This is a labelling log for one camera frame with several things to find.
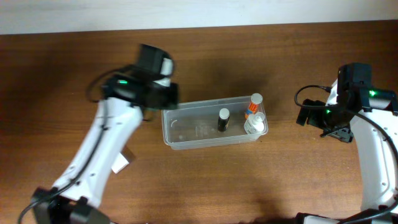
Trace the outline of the white translucent spray bottle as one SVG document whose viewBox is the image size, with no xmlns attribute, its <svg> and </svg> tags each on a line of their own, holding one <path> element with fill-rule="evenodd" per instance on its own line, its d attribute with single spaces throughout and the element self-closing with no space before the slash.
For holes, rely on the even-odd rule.
<svg viewBox="0 0 398 224">
<path fill-rule="evenodd" d="M 266 130 L 265 114 L 263 112 L 257 112 L 256 114 L 250 114 L 244 124 L 244 130 L 247 134 L 262 133 Z"/>
</svg>

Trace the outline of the white green medicine box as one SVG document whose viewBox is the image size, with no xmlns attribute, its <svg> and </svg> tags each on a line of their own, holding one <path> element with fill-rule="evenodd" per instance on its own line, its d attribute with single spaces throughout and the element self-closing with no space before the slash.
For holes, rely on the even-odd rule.
<svg viewBox="0 0 398 224">
<path fill-rule="evenodd" d="M 124 147 L 122 151 L 117 155 L 111 169 L 117 174 L 123 170 L 126 166 L 131 164 L 135 159 L 135 155 L 128 147 Z"/>
</svg>

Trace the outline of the black bottle white cap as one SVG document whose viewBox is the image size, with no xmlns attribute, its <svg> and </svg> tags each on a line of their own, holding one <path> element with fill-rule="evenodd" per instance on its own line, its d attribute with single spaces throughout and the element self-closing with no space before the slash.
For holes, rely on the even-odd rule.
<svg viewBox="0 0 398 224">
<path fill-rule="evenodd" d="M 230 112 L 227 108 L 220 109 L 218 118 L 218 131 L 225 132 L 229 124 Z"/>
</svg>

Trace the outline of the orange tube white cap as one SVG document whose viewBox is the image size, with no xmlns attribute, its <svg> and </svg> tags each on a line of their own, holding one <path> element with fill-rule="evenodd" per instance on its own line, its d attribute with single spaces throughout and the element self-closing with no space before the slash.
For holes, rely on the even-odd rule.
<svg viewBox="0 0 398 224">
<path fill-rule="evenodd" d="M 244 114 L 245 118 L 248 119 L 249 115 L 255 114 L 258 110 L 259 105 L 262 103 L 263 97 L 259 93 L 254 93 L 251 95 L 250 104 Z"/>
</svg>

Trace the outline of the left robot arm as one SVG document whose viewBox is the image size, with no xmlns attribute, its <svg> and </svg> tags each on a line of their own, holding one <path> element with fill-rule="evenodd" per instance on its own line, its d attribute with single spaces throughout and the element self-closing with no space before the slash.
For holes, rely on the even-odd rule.
<svg viewBox="0 0 398 224">
<path fill-rule="evenodd" d="M 93 123 L 78 152 L 51 189 L 37 188 L 27 212 L 36 223 L 103 223 L 110 217 L 99 210 L 109 175 L 127 140 L 144 121 L 146 110 L 178 106 L 179 86 L 169 77 L 127 77 L 106 80 Z"/>
</svg>

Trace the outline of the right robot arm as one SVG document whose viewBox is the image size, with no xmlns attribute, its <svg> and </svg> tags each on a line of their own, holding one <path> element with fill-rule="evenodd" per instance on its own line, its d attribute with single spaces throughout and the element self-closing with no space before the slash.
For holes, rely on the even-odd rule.
<svg viewBox="0 0 398 224">
<path fill-rule="evenodd" d="M 397 223 L 397 97 L 369 87 L 323 87 L 326 102 L 306 99 L 297 123 L 343 142 L 356 141 L 363 181 L 361 211 L 343 223 Z"/>
</svg>

